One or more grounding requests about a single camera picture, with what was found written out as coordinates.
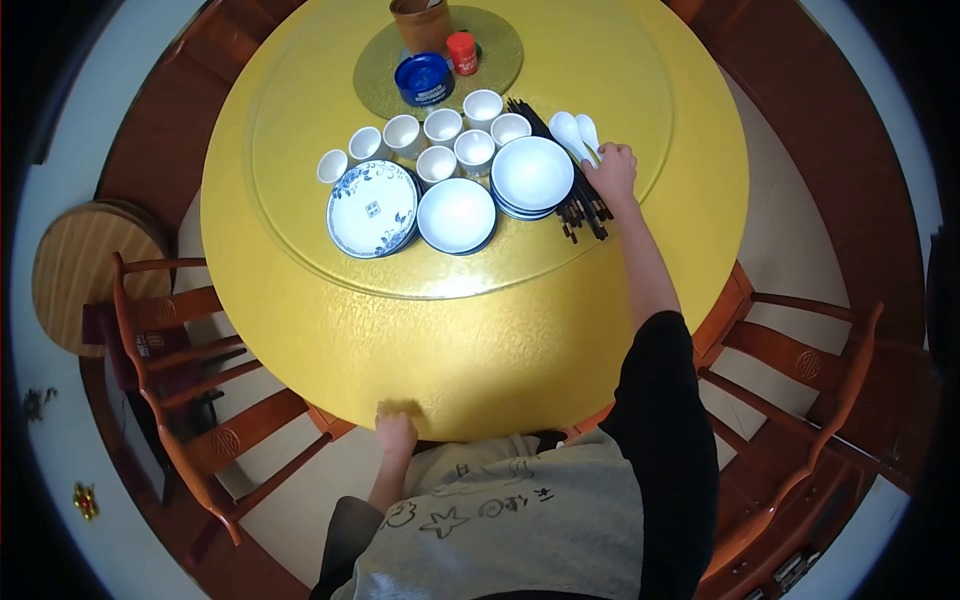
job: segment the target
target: stack of bowls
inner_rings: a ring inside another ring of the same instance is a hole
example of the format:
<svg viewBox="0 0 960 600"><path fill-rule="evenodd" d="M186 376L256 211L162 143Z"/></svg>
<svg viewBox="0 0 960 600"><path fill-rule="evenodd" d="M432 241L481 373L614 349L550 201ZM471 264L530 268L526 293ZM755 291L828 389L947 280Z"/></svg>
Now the stack of bowls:
<svg viewBox="0 0 960 600"><path fill-rule="evenodd" d="M417 211L424 194L415 173L390 160L368 160L333 186L326 229L341 252L379 258L406 250L420 237Z"/></svg>
<svg viewBox="0 0 960 600"><path fill-rule="evenodd" d="M490 191L496 206L519 221L549 216L573 187L573 163L545 137L519 137L493 158Z"/></svg>
<svg viewBox="0 0 960 600"><path fill-rule="evenodd" d="M423 241L455 256L480 252L496 232L496 208L490 193L476 181L444 180L423 195L417 212Z"/></svg>

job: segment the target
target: person's right hand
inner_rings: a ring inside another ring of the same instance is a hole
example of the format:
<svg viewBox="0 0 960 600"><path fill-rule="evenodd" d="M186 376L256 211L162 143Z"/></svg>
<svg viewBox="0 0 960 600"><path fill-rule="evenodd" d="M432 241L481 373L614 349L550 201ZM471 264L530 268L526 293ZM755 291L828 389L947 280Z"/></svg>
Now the person's right hand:
<svg viewBox="0 0 960 600"><path fill-rule="evenodd" d="M584 160L581 164L587 181L607 203L614 217L623 215L626 210L637 209L634 197L634 151L626 144L607 142L600 147L599 152L603 156L599 167L594 169L589 160Z"/></svg>
<svg viewBox="0 0 960 600"><path fill-rule="evenodd" d="M410 458L417 445L417 427L403 412L390 413L383 402L376 405L376 438L384 455Z"/></svg>

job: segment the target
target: wooden cup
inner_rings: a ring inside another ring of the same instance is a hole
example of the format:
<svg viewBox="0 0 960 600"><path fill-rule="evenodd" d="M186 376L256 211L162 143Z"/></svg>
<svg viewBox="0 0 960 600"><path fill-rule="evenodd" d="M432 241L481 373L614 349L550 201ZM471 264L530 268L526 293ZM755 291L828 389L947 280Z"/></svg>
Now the wooden cup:
<svg viewBox="0 0 960 600"><path fill-rule="evenodd" d="M428 9L427 4L429 0L393 0L390 12L411 54L436 52L448 58L446 39L453 35L450 5L441 0Z"/></svg>

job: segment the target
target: blue ashtray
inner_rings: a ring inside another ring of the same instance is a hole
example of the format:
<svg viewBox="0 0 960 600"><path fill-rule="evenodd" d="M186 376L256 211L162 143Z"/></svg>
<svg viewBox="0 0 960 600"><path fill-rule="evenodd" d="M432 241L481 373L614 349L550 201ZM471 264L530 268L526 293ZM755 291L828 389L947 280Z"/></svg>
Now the blue ashtray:
<svg viewBox="0 0 960 600"><path fill-rule="evenodd" d="M453 93L453 71L436 52L421 52L400 63L394 82L403 102L430 107Z"/></svg>

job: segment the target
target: white spoon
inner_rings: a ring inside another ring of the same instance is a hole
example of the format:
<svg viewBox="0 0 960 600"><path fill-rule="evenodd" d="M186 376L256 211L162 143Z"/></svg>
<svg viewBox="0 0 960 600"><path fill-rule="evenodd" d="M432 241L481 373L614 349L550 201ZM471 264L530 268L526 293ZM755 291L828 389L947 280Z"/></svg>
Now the white spoon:
<svg viewBox="0 0 960 600"><path fill-rule="evenodd" d="M597 160L603 162L603 155L600 154L600 140L597 139L597 126L593 124L593 119L585 114L578 114L577 127L580 129L580 137L584 143L597 155Z"/></svg>
<svg viewBox="0 0 960 600"><path fill-rule="evenodd" d="M577 120L569 112L560 111L550 119L550 133L558 142L564 145L570 153L580 162L589 160L593 168L597 168L597 162L590 155L587 146L580 139L580 129L577 127Z"/></svg>

